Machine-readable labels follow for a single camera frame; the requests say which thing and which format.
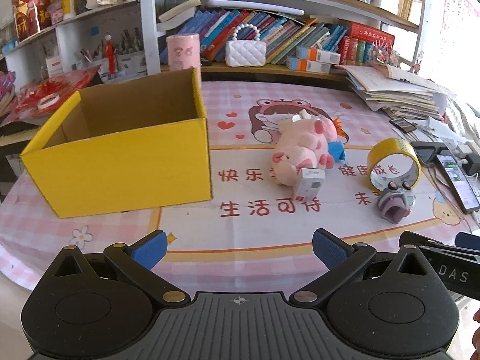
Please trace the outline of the stack of papers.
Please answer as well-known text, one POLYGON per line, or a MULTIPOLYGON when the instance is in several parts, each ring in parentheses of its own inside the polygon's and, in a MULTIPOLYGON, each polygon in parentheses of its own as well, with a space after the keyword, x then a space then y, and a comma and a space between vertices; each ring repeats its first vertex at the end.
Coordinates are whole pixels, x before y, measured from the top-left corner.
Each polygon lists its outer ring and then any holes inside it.
POLYGON ((339 65, 353 91, 372 111, 391 118, 437 119, 444 111, 438 97, 445 90, 436 83, 390 65, 339 65))

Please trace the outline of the pink cartoon table mat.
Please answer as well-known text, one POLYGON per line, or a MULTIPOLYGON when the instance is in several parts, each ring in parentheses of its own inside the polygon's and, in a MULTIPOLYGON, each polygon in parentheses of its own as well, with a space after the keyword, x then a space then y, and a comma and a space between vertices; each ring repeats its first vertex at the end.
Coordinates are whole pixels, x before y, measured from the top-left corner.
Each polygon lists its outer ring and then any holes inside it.
POLYGON ((60 219, 28 175, 18 178, 1 204, 1 272, 32 289, 59 250, 75 245, 100 252, 114 242, 130 244, 156 230, 168 252, 156 274, 196 291, 283 291, 325 271, 312 252, 312 234, 326 228, 347 242, 367 242, 395 251, 409 230, 450 243, 476 221, 462 214, 442 190, 440 174, 426 170, 416 186, 409 216, 394 225, 377 210, 377 192, 367 183, 369 149, 399 133, 382 114, 354 94, 299 85, 206 82, 213 197, 210 201, 146 211, 60 219), (270 176, 272 145, 251 134, 249 111, 271 98, 285 117, 295 99, 338 119, 349 137, 346 163, 326 173, 319 196, 296 202, 288 187, 270 176))

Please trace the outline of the pink plush pig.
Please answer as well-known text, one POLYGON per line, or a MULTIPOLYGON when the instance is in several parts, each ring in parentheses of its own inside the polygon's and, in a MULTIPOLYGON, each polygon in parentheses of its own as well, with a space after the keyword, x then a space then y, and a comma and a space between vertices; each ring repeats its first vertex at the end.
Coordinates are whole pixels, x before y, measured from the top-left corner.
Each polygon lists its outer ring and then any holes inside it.
POLYGON ((294 187, 303 168, 331 169, 335 158, 329 143, 338 142, 338 124, 306 111, 279 124, 280 137, 271 158, 271 175, 278 185, 294 187))

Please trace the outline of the orange white carton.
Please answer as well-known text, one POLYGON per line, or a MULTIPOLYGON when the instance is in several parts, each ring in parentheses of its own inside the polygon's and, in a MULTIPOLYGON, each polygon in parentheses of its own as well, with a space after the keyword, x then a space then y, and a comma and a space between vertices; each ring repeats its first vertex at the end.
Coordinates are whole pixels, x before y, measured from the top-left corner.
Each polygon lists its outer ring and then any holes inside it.
POLYGON ((286 57, 286 67, 292 71, 329 74, 331 66, 331 63, 322 63, 290 56, 286 57))
POLYGON ((296 57, 319 63, 340 64, 341 55, 323 49, 314 49, 311 47, 296 47, 296 57))

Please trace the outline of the purple grey toy clip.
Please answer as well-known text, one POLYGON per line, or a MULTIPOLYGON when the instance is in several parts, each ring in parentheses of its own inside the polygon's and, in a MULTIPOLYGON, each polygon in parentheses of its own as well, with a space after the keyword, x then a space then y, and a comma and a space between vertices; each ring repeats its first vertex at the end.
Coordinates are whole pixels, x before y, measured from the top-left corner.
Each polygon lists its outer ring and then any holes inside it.
POLYGON ((416 197, 411 184, 391 181, 383 189, 377 199, 380 216, 391 224, 398 224, 409 216, 415 204, 416 197))

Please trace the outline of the white tape roll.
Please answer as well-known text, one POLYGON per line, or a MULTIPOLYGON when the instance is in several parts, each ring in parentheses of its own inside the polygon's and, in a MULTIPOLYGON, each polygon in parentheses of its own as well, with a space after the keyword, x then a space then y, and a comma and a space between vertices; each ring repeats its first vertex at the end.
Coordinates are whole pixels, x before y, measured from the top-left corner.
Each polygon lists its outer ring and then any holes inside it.
POLYGON ((37 108, 39 110, 44 110, 46 108, 52 107, 59 101, 59 95, 58 94, 49 94, 47 96, 44 96, 37 102, 37 108))

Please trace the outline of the black smartphone lit screen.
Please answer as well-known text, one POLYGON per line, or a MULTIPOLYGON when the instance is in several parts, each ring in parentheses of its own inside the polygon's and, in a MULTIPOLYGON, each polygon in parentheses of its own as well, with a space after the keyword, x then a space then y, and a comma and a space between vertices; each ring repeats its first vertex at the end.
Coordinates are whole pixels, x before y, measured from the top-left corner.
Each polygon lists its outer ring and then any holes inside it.
POLYGON ((446 179, 448 186, 464 214, 471 214, 479 209, 479 200, 473 191, 465 173, 451 154, 437 154, 435 161, 446 179))

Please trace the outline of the black calculator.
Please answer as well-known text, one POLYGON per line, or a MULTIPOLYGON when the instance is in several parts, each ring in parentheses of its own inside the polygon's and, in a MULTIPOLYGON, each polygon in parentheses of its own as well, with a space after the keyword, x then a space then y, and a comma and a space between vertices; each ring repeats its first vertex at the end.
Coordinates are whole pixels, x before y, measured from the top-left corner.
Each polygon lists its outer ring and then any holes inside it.
POLYGON ((390 119, 389 122, 403 133, 412 133, 416 130, 416 125, 410 123, 404 118, 390 119))

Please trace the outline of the red figurine pen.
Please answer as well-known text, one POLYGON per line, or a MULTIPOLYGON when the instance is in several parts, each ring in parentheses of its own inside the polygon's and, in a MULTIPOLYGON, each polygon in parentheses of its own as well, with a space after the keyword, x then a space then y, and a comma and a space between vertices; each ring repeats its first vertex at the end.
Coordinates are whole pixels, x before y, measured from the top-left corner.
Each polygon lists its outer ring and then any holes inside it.
POLYGON ((105 53, 108 60, 108 72, 111 77, 114 77, 116 74, 116 60, 115 60, 115 49, 112 45, 112 36, 107 33, 105 35, 105 53))

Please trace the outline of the white quilted pearl handbag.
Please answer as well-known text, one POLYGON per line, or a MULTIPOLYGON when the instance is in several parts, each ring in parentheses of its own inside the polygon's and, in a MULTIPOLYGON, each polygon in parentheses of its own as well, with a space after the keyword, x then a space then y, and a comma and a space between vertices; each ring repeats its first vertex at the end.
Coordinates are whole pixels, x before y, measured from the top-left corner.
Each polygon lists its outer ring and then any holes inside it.
POLYGON ((225 63, 231 68, 262 67, 266 63, 267 45, 260 40, 260 30, 253 24, 240 24, 233 30, 232 38, 226 42, 225 63), (251 29, 255 36, 252 40, 239 40, 242 29, 251 29))

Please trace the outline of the yellow tape roll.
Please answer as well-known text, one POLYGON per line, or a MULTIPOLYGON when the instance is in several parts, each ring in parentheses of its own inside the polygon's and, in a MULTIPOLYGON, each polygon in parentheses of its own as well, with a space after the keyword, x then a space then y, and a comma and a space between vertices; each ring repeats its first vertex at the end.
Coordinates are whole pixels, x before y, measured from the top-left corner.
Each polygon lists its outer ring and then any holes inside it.
POLYGON ((378 142, 367 155, 367 178, 370 186, 383 191, 390 182, 415 187, 422 175, 421 164, 412 145, 402 138, 378 142))

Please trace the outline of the small white grey box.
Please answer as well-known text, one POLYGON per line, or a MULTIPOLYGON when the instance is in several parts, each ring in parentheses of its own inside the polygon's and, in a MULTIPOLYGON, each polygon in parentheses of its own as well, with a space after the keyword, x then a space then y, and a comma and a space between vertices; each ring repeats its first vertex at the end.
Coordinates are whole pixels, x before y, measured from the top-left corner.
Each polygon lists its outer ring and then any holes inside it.
POLYGON ((323 169, 301 168, 298 180, 293 188, 293 199, 296 202, 312 202, 318 197, 320 189, 326 180, 323 169))

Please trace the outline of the row of lower books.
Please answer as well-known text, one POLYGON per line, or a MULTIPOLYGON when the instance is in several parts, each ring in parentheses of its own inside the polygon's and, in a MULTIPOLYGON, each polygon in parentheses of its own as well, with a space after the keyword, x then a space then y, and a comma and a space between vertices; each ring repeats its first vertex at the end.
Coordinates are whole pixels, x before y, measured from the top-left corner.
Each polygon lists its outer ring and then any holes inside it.
POLYGON ((215 63, 224 63, 226 45, 235 27, 254 25, 259 39, 266 44, 266 62, 284 64, 296 55, 298 47, 336 52, 348 28, 318 18, 295 19, 264 10, 196 9, 181 24, 175 35, 198 34, 200 55, 215 63))

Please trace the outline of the orange white carton upper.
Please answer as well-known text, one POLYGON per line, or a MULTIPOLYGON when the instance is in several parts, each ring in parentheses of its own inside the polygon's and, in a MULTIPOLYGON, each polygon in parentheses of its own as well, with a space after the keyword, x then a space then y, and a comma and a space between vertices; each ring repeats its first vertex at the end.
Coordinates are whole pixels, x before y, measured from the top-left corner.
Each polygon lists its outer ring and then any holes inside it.
POLYGON ((340 64, 341 55, 323 49, 314 49, 311 47, 296 47, 296 57, 319 63, 340 64))

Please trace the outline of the yellow cardboard box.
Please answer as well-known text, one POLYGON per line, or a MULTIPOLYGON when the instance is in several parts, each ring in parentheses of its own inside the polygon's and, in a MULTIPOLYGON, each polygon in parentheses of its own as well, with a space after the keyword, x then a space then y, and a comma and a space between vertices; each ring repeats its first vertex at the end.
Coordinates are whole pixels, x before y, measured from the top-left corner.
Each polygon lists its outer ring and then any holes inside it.
POLYGON ((208 116, 199 70, 76 91, 21 158, 60 218, 208 201, 208 116))

